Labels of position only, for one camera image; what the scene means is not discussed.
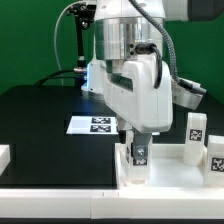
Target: white block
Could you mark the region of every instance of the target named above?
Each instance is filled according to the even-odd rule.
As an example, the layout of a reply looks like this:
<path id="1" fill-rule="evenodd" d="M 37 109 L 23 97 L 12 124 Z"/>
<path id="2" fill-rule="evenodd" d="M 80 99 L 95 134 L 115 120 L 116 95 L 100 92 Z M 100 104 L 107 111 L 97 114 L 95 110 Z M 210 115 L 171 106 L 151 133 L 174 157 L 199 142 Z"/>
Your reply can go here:
<path id="1" fill-rule="evenodd" d="M 0 176 L 10 162 L 10 152 L 8 145 L 0 145 Z"/>
<path id="2" fill-rule="evenodd" d="M 91 218 L 91 190 L 0 189 L 0 218 Z"/>
<path id="3" fill-rule="evenodd" d="M 224 186 L 224 137 L 209 136 L 204 185 Z"/>
<path id="4" fill-rule="evenodd" d="M 204 154 L 206 114 L 188 113 L 183 161 L 190 166 L 200 166 Z"/>

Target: green backdrop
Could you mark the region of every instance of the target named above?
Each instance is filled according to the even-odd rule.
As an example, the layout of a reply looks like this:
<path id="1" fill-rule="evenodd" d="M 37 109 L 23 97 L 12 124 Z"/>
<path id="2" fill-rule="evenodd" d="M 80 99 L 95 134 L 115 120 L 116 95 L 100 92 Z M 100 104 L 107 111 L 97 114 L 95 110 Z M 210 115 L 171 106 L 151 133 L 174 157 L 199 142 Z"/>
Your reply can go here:
<path id="1" fill-rule="evenodd" d="M 61 11 L 72 2 L 0 0 L 0 93 L 11 86 L 34 84 L 57 71 L 54 27 Z M 224 102 L 224 15 L 212 22 L 165 25 L 174 40 L 179 75 L 201 82 L 209 93 Z M 93 28 L 84 33 L 87 61 L 92 57 L 92 33 Z M 73 17 L 62 19 L 58 49 L 62 67 L 74 67 L 77 50 Z M 60 81 L 49 84 L 60 85 Z"/>

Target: black cable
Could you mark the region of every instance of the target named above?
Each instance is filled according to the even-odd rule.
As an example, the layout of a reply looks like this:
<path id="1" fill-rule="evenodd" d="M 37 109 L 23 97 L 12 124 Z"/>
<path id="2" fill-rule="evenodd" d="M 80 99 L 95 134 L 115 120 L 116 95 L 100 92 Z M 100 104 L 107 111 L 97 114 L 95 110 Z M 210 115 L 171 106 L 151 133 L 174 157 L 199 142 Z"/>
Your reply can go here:
<path id="1" fill-rule="evenodd" d="M 161 81 L 162 81 L 162 75 L 163 75 L 163 62 L 162 62 L 162 56 L 158 50 L 158 48 L 155 45 L 151 45 L 150 47 L 152 51 L 156 54 L 157 59 L 157 69 L 158 69 L 158 75 L 157 80 L 155 82 L 154 88 L 158 89 L 160 87 Z"/>
<path id="2" fill-rule="evenodd" d="M 36 85 L 36 86 L 42 86 L 46 81 L 51 80 L 51 79 L 82 79 L 82 77 L 80 77 L 80 76 L 48 77 L 48 78 L 45 78 L 45 79 L 40 80 L 40 82 L 39 82 L 39 83 L 36 83 L 35 85 Z"/>
<path id="3" fill-rule="evenodd" d="M 206 94 L 206 90 L 198 87 L 196 88 L 194 85 L 192 85 L 190 82 L 185 81 L 184 79 L 178 77 L 177 75 L 177 66 L 176 66 L 176 53 L 174 49 L 173 41 L 168 34 L 168 32 L 159 24 L 156 22 L 156 20 L 151 17 L 137 2 L 136 0 L 129 0 L 129 2 L 132 4 L 132 6 L 148 21 L 150 22 L 163 36 L 164 40 L 167 43 L 169 54 L 170 54 L 170 73 L 173 77 L 173 80 L 181 87 L 187 89 L 188 91 L 191 91 L 196 94 L 204 95 Z"/>
<path id="4" fill-rule="evenodd" d="M 65 74 L 65 73 L 74 73 L 74 70 L 72 69 L 67 69 L 67 70 L 61 70 L 61 71 L 57 71 L 52 73 L 51 75 L 47 76 L 46 78 L 40 79 L 38 82 L 36 82 L 34 85 L 35 86 L 41 86 L 43 85 L 48 79 L 53 78 L 55 76 L 61 75 L 61 74 Z"/>
<path id="5" fill-rule="evenodd" d="M 156 61 L 157 61 L 157 69 L 158 69 L 158 75 L 157 75 L 157 80 L 155 82 L 154 88 L 158 89 L 161 81 L 162 81 L 162 75 L 163 75 L 163 62 L 162 62 L 162 55 L 160 54 L 159 49 L 157 46 L 153 43 L 141 43 L 138 44 L 135 47 L 135 51 L 137 54 L 156 54 Z"/>

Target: cable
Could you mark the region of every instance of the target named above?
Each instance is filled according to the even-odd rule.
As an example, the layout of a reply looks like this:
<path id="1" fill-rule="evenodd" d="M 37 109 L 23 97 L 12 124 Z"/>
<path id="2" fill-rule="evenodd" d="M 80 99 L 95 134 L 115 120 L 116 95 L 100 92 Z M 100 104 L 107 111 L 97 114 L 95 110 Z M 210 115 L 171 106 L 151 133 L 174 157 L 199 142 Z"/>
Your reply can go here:
<path id="1" fill-rule="evenodd" d="M 57 35 L 58 35 L 58 27 L 60 25 L 60 22 L 61 22 L 61 18 L 62 16 L 64 15 L 64 13 L 70 8 L 72 7 L 73 5 L 76 5 L 76 4 L 80 4 L 80 3 L 86 3 L 86 1 L 79 1 L 79 2 L 74 2 L 70 5 L 68 5 L 60 14 L 60 16 L 58 17 L 58 20 L 57 20 L 57 23 L 56 23 L 56 26 L 55 26 L 55 30 L 54 30 L 54 53 L 55 53 L 55 57 L 56 57 L 56 61 L 57 61 L 57 65 L 58 65 L 58 69 L 61 70 L 61 63 L 60 63 L 60 60 L 59 60 L 59 56 L 58 56 L 58 49 L 57 49 Z"/>
<path id="2" fill-rule="evenodd" d="M 174 50 L 174 44 L 170 37 L 170 35 L 167 33 L 167 31 L 156 22 L 156 20 L 151 17 L 137 2 L 136 0 L 129 0 L 129 2 L 134 6 L 134 8 L 143 16 L 145 17 L 156 29 L 162 34 L 164 40 L 167 43 L 169 54 L 170 54 L 170 73 L 173 77 L 173 79 L 178 83 L 179 77 L 177 76 L 177 66 L 176 66 L 176 53 Z"/>
<path id="3" fill-rule="evenodd" d="M 77 76 L 67 76 L 67 77 L 64 77 L 64 76 L 60 76 L 60 77 L 49 77 L 49 78 L 45 78 L 45 79 L 42 79 L 40 80 L 41 82 L 39 83 L 36 83 L 35 85 L 36 86 L 42 86 L 46 81 L 50 80 L 50 79 L 82 79 L 81 77 L 77 77 Z"/>
<path id="4" fill-rule="evenodd" d="M 74 70 L 72 69 L 68 69 L 68 70 L 61 70 L 61 71 L 58 71 L 58 72 L 55 72 L 49 76 L 47 76 L 46 78 L 43 78 L 41 80 L 39 80 L 38 82 L 36 82 L 34 85 L 35 86 L 41 86 L 44 82 L 46 82 L 48 79 L 51 79 L 51 78 L 54 78 L 55 76 L 58 76 L 58 75 L 61 75 L 61 74 L 65 74 L 65 73 L 71 73 L 73 72 L 74 73 Z"/>
<path id="5" fill-rule="evenodd" d="M 150 48 L 156 54 L 156 59 L 157 59 L 158 75 L 157 75 L 157 80 L 155 82 L 154 88 L 158 89 L 160 87 L 160 84 L 161 84 L 161 81 L 162 81 L 162 75 L 163 75 L 162 56 L 161 56 L 158 48 L 156 47 L 156 45 L 151 45 Z"/>
<path id="6" fill-rule="evenodd" d="M 143 16 L 148 22 L 150 22 L 163 36 L 165 42 L 167 43 L 167 47 L 170 55 L 170 73 L 173 77 L 173 80 L 181 87 L 200 95 L 206 94 L 206 90 L 203 88 L 196 88 L 193 84 L 185 81 L 182 78 L 179 78 L 177 75 L 177 63 L 176 63 L 176 53 L 174 49 L 173 41 L 167 31 L 156 22 L 156 20 L 151 17 L 137 2 L 136 0 L 129 0 L 132 6 Z"/>
<path id="7" fill-rule="evenodd" d="M 163 64 L 162 64 L 162 56 L 157 46 L 153 43 L 141 43 L 136 45 L 135 51 L 137 54 L 152 54 L 152 53 L 156 54 L 158 74 L 157 74 L 157 80 L 155 82 L 154 88 L 158 89 L 162 81 Z"/>

